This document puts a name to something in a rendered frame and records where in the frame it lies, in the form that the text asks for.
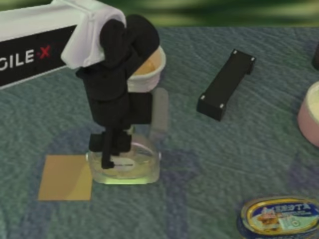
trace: white bowl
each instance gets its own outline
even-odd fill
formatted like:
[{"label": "white bowl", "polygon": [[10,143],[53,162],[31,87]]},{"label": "white bowl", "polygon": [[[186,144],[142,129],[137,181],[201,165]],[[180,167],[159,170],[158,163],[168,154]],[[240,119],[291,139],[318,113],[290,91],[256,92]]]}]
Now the white bowl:
[{"label": "white bowl", "polygon": [[160,74],[166,65],[166,55],[159,47],[149,59],[155,66],[155,70],[143,75],[133,75],[128,79],[129,92],[149,92],[153,90],[160,81]]}]

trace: green background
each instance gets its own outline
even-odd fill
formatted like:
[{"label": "green background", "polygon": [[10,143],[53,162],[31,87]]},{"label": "green background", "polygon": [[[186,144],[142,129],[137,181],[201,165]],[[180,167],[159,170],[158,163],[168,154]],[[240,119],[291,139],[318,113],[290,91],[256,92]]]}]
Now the green background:
[{"label": "green background", "polygon": [[[318,0],[102,0],[156,26],[318,26]],[[0,10],[51,0],[0,0]]]}]

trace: cardboard square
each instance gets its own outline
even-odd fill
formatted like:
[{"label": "cardboard square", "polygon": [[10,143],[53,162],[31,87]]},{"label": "cardboard square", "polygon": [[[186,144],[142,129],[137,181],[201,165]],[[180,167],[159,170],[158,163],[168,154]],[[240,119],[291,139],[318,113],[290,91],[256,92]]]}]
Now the cardboard square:
[{"label": "cardboard square", "polygon": [[39,201],[89,201],[92,175],[85,155],[47,155]]}]

